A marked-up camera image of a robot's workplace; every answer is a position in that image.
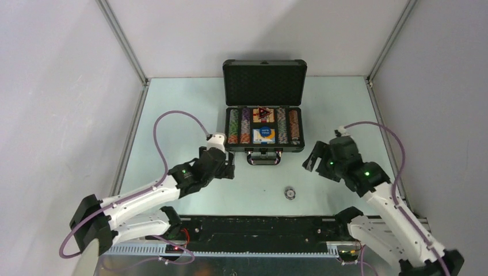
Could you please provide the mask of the blue small blind button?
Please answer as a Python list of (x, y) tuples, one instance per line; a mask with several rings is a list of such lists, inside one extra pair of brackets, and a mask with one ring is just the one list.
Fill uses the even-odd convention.
[(260, 131), (260, 135), (262, 137), (269, 137), (271, 134), (272, 134), (272, 129), (270, 129), (269, 127), (267, 126), (263, 126), (259, 129)]

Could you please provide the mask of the red card deck box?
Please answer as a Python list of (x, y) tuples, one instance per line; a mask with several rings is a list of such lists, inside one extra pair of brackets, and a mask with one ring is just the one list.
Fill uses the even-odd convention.
[(272, 108), (254, 108), (254, 123), (273, 123), (275, 122), (275, 110)]

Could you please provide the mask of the black poker case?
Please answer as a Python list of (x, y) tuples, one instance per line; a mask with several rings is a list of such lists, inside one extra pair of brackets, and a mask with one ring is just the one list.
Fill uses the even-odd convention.
[[(248, 164), (252, 166), (271, 165), (281, 162), (284, 153), (298, 153), (305, 146), (300, 105), (306, 80), (307, 63), (302, 59), (292, 60), (236, 60), (223, 62), (224, 92), (226, 100), (225, 135), (226, 149), (243, 152)], [(254, 108), (274, 109), (273, 123), (254, 123)], [(250, 109), (250, 143), (241, 144), (241, 114), (243, 108)], [(284, 108), (287, 121), (288, 143), (278, 142), (277, 108)], [(239, 110), (238, 142), (228, 143), (228, 124), (230, 111)], [(296, 110), (299, 118), (300, 144), (291, 143), (289, 111)], [(273, 128), (276, 133), (274, 144), (253, 144), (253, 129)]]

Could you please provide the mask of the red triangular dealer button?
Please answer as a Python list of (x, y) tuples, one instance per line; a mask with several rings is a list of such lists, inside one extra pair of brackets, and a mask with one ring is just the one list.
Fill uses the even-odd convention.
[(267, 118), (271, 114), (271, 111), (268, 108), (259, 107), (258, 108), (258, 118), (262, 120), (263, 118)]

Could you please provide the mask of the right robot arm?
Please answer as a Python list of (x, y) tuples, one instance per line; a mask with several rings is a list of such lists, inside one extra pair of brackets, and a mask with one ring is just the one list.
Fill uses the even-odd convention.
[(402, 201), (381, 166), (363, 161), (350, 136), (336, 137), (328, 143), (317, 141), (302, 166), (329, 180), (344, 181), (387, 227), (374, 227), (368, 216), (351, 206), (335, 215), (338, 238), (359, 240), (399, 269), (399, 275), (459, 274), (464, 265), (461, 253), (446, 249), (433, 237)]

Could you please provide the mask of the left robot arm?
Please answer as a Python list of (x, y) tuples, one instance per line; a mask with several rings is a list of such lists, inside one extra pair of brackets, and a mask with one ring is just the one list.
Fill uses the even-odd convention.
[(98, 240), (98, 253), (111, 246), (145, 236), (176, 239), (182, 232), (180, 217), (166, 203), (197, 193), (214, 179), (233, 179), (234, 154), (200, 147), (199, 157), (178, 164), (163, 178), (124, 195), (83, 198), (70, 223), (70, 236), (84, 252)]

